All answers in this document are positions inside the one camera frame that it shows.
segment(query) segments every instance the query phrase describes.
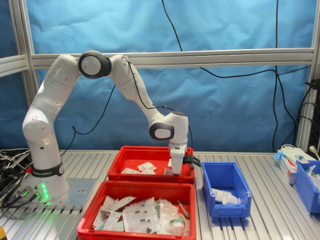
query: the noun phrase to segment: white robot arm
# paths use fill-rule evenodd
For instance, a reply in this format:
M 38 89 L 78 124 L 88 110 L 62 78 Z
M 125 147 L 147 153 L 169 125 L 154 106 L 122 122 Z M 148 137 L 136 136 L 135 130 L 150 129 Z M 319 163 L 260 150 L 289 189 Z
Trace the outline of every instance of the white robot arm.
M 180 174 L 187 151 L 188 117 L 175 111 L 166 116 L 160 113 L 150 100 L 137 69 L 124 55 L 118 54 L 109 59 L 97 51 L 88 51 L 80 56 L 78 68 L 90 79 L 109 75 L 122 95 L 138 104 L 147 118 L 151 138 L 169 140 L 172 172 Z
M 36 199 L 39 202 L 67 192 L 54 121 L 81 75 L 90 79 L 109 76 L 125 98 L 136 102 L 147 118 L 150 136 L 156 141 L 169 140 L 172 172 L 181 173 L 187 151 L 188 117 L 175 111 L 166 116 L 160 113 L 150 100 L 137 69 L 126 56 L 118 54 L 107 58 L 97 51 L 88 51 L 79 59 L 63 54 L 55 60 L 25 116 L 22 129 L 33 167 L 32 174 L 22 181 L 21 189 L 44 188 Z

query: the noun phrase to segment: white box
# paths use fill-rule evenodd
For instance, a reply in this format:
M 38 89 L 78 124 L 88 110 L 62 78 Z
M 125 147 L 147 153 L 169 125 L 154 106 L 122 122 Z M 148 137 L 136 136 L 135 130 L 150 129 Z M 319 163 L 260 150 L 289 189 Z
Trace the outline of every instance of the white box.
M 280 160 L 276 160 L 279 164 L 282 173 L 288 179 L 288 183 L 293 185 L 296 182 L 296 175 L 297 175 L 297 167 L 294 163 L 288 160 L 285 156 L 281 156 Z

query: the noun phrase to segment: table surface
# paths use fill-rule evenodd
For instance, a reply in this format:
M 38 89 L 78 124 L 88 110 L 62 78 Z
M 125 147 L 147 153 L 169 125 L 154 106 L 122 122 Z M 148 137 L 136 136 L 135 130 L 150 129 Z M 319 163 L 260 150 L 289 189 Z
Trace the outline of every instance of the table surface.
M 8 240 L 76 240 L 77 225 L 118 151 L 70 150 L 63 155 L 65 176 L 96 178 L 84 210 L 28 207 L 1 212 Z M 320 240 L 320 214 L 310 214 L 270 153 L 195 152 L 202 162 L 236 162 L 251 193 L 250 217 L 210 219 L 202 193 L 202 170 L 195 167 L 197 240 Z

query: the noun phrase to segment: blue plastic bin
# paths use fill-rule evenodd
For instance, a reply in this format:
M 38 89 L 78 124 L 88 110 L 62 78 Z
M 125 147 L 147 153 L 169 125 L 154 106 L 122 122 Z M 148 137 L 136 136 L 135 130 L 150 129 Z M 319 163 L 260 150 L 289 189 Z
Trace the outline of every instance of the blue plastic bin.
M 203 162 L 203 194 L 212 218 L 249 217 L 252 195 L 235 162 Z M 212 188 L 230 192 L 241 204 L 216 204 Z
M 313 172 L 320 174 L 320 161 L 309 161 L 309 163 L 301 164 L 296 161 L 297 171 L 295 176 L 294 187 L 298 192 L 305 208 L 309 213 L 320 213 L 319 190 L 308 177 L 306 170 L 313 165 Z

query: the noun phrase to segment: green led light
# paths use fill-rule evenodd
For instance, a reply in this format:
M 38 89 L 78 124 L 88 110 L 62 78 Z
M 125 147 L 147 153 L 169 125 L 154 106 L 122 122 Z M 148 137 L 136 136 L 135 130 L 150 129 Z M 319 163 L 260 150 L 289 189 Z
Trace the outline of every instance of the green led light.
M 43 190 L 43 193 L 44 193 L 43 201 L 47 201 L 49 199 L 49 195 L 48 195 L 48 192 L 47 192 L 46 185 L 44 183 L 41 183 L 41 187 L 42 187 L 42 190 Z

